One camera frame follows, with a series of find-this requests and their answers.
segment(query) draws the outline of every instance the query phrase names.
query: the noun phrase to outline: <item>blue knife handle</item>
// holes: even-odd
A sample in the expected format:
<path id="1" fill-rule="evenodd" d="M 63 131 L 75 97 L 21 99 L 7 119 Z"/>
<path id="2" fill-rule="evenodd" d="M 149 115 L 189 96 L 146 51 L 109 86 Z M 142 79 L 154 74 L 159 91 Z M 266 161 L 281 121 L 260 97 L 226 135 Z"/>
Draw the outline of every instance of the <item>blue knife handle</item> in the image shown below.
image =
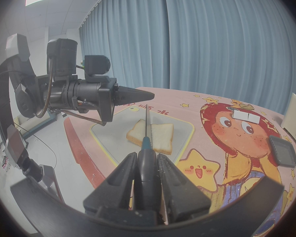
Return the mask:
<path id="1" fill-rule="evenodd" d="M 141 145 L 141 150 L 143 150 L 143 149 L 152 149 L 150 139 L 147 136 L 143 138 L 143 143 Z"/>

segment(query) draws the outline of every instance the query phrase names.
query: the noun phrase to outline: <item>white cutting board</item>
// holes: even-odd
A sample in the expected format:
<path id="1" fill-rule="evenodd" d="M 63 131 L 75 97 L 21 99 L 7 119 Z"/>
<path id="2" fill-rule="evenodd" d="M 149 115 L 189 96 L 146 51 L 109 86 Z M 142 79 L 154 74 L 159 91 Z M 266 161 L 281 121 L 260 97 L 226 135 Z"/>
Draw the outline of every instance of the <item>white cutting board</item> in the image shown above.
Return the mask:
<path id="1" fill-rule="evenodd" d="M 129 153 L 140 151 L 140 146 L 126 139 L 127 132 L 140 119 L 146 119 L 146 109 L 132 105 L 115 113 L 113 122 L 107 123 L 105 126 L 99 124 L 91 126 L 91 134 L 116 166 Z M 177 164 L 193 135 L 194 126 L 189 122 L 153 111 L 150 111 L 150 120 L 152 124 L 174 124 L 172 154 L 167 156 L 174 164 Z"/>

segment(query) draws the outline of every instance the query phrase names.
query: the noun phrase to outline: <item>bread slice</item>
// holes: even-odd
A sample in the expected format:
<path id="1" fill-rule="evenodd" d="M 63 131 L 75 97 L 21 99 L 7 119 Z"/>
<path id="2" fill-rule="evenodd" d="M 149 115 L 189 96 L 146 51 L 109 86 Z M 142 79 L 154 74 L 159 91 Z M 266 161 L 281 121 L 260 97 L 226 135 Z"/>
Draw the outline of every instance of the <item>bread slice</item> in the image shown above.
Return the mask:
<path id="1" fill-rule="evenodd" d="M 140 119 L 134 127 L 126 134 L 126 139 L 140 146 L 143 143 L 143 138 L 146 135 L 146 121 Z"/>
<path id="2" fill-rule="evenodd" d="M 140 119 L 127 134 L 126 139 L 141 147 L 145 137 L 146 121 Z M 170 155 L 172 153 L 174 125 L 152 124 L 152 146 L 155 152 Z"/>
<path id="3" fill-rule="evenodd" d="M 155 152 L 170 155 L 172 153 L 174 125 L 168 124 L 152 124 L 152 147 Z"/>

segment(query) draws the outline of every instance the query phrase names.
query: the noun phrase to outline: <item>ceiling tile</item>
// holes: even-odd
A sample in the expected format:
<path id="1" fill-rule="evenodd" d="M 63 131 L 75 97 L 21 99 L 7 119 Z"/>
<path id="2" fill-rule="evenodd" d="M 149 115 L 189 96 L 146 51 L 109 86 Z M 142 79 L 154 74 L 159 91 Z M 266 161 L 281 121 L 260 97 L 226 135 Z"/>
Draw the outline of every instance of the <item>ceiling tile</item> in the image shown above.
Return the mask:
<path id="1" fill-rule="evenodd" d="M 64 23 L 62 30 L 66 32 L 67 29 L 78 29 L 80 24 L 81 24 L 81 21 L 80 22 Z"/>
<path id="2" fill-rule="evenodd" d="M 49 0 L 47 13 L 67 12 L 72 0 Z"/>
<path id="3" fill-rule="evenodd" d="M 60 24 L 65 21 L 67 12 L 50 13 L 46 15 L 46 25 Z"/>
<path id="4" fill-rule="evenodd" d="M 96 0 L 73 0 L 69 11 L 89 12 L 95 3 Z"/>
<path id="5" fill-rule="evenodd" d="M 45 37 L 45 27 L 40 27 L 29 31 L 29 36 L 31 41 L 43 39 Z"/>
<path id="6" fill-rule="evenodd" d="M 40 15 L 35 18 L 27 19 L 26 25 L 27 25 L 28 31 L 45 26 L 46 25 L 46 14 Z"/>
<path id="7" fill-rule="evenodd" d="M 86 12 L 73 12 L 73 11 L 69 11 L 67 13 L 67 17 L 65 19 L 66 23 L 71 23 L 71 22 L 79 22 L 81 23 L 83 21 L 83 19 L 86 16 Z"/>
<path id="8" fill-rule="evenodd" d="M 63 24 L 50 25 L 48 29 L 48 35 L 60 35 L 62 33 L 62 26 Z"/>
<path id="9" fill-rule="evenodd" d="M 0 45 L 10 36 L 4 20 L 0 22 Z"/>
<path id="10" fill-rule="evenodd" d="M 16 0 L 11 4 L 6 12 L 5 21 L 10 35 L 16 33 L 27 34 L 25 0 Z"/>
<path id="11" fill-rule="evenodd" d="M 35 18 L 47 13 L 48 0 L 42 0 L 25 6 L 25 18 Z"/>

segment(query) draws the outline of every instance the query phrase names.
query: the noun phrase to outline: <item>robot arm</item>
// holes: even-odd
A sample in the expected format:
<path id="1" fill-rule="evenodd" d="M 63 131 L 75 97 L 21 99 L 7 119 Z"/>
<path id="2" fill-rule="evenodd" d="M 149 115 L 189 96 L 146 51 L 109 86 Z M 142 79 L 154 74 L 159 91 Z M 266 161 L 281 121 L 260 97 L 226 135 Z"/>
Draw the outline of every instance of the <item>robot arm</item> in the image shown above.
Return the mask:
<path id="1" fill-rule="evenodd" d="M 85 80 L 76 73 L 77 42 L 51 40 L 47 44 L 47 74 L 36 76 L 29 60 L 26 36 L 14 34 L 0 47 L 0 134 L 7 140 L 13 124 L 9 106 L 8 79 L 12 82 L 20 113 L 28 118 L 51 112 L 97 110 L 105 124 L 113 120 L 114 107 L 154 98 L 154 94 L 122 87 L 116 78 L 104 76 L 111 67 L 105 56 L 85 56 Z"/>

